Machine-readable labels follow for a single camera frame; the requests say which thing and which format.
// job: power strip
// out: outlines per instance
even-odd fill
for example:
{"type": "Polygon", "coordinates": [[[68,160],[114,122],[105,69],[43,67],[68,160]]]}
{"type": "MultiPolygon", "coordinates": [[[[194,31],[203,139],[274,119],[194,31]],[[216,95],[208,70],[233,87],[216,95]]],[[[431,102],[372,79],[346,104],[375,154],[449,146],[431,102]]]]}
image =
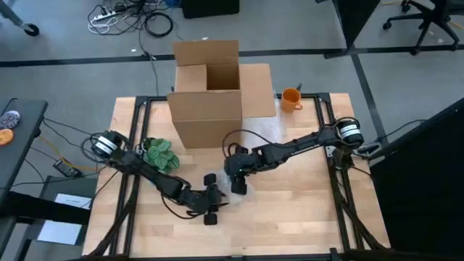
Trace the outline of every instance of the power strip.
{"type": "Polygon", "coordinates": [[[103,19],[114,17],[115,15],[118,15],[118,14],[119,13],[117,13],[115,11],[108,11],[107,14],[105,14],[105,15],[99,14],[99,15],[95,16],[94,21],[100,21],[100,20],[103,20],[103,19]]]}

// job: electronic device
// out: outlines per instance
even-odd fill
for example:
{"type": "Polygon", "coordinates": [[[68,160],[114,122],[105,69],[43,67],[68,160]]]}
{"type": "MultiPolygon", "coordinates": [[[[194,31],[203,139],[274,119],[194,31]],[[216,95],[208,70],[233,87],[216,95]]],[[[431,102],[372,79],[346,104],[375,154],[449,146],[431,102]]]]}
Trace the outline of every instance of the electronic device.
{"type": "Polygon", "coordinates": [[[63,160],[58,159],[54,164],[53,167],[60,171],[61,174],[65,175],[66,177],[80,177],[82,176],[82,172],[76,168],[73,168],[69,165],[66,165],[63,160]]]}

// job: black desk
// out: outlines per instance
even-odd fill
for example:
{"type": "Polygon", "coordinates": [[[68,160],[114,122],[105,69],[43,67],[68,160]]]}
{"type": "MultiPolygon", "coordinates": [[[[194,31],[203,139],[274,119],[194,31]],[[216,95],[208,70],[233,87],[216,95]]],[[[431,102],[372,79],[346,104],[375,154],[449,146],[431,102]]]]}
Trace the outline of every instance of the black desk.
{"type": "MultiPolygon", "coordinates": [[[[8,101],[9,99],[0,99],[0,113],[8,104],[8,101]]],[[[47,105],[46,101],[25,99],[17,99],[9,104],[7,111],[16,110],[20,112],[21,119],[14,129],[14,140],[6,146],[0,146],[0,187],[9,187],[15,181],[22,161],[28,153],[34,135],[41,124],[47,105]]],[[[3,204],[8,193],[9,189],[0,189],[0,205],[3,204]]],[[[0,218],[0,256],[8,243],[15,223],[15,217],[0,218]]]]}
{"type": "MultiPolygon", "coordinates": [[[[0,113],[9,99],[0,99],[0,113]]],[[[69,223],[88,223],[90,211],[19,194],[8,188],[13,185],[33,139],[39,135],[39,126],[47,108],[46,101],[17,99],[11,101],[6,111],[20,113],[20,122],[13,129],[11,143],[0,146],[0,256],[7,246],[16,222],[33,223],[47,219],[69,223]]]]}

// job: round coaster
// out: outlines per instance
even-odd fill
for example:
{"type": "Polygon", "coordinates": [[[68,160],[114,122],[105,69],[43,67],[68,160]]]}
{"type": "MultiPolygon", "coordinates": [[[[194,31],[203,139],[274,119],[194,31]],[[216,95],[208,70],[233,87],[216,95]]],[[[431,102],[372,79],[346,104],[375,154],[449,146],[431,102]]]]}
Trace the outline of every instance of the round coaster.
{"type": "Polygon", "coordinates": [[[20,121],[20,113],[17,111],[5,112],[0,117],[0,130],[4,128],[14,128],[20,121]]]}
{"type": "Polygon", "coordinates": [[[7,145],[13,140],[13,130],[3,129],[0,130],[0,145],[7,145]]]}

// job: chair wheel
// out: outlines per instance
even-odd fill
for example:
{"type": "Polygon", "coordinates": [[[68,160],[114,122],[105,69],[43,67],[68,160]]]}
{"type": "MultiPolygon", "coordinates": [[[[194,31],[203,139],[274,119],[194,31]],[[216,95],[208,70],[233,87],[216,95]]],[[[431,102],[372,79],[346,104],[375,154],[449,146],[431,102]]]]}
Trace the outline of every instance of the chair wheel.
{"type": "Polygon", "coordinates": [[[411,6],[409,4],[406,4],[401,8],[401,11],[403,12],[409,12],[409,10],[411,10],[411,6]]]}
{"type": "Polygon", "coordinates": [[[40,33],[38,27],[36,25],[34,25],[34,24],[28,24],[28,25],[29,25],[30,29],[32,29],[33,31],[31,32],[29,30],[24,29],[26,34],[28,36],[38,36],[38,34],[40,33]]]}
{"type": "Polygon", "coordinates": [[[418,55],[421,52],[419,48],[414,48],[410,51],[411,55],[418,55]]]}
{"type": "Polygon", "coordinates": [[[392,27],[392,23],[391,22],[386,22],[384,23],[384,30],[388,30],[392,27]]]}

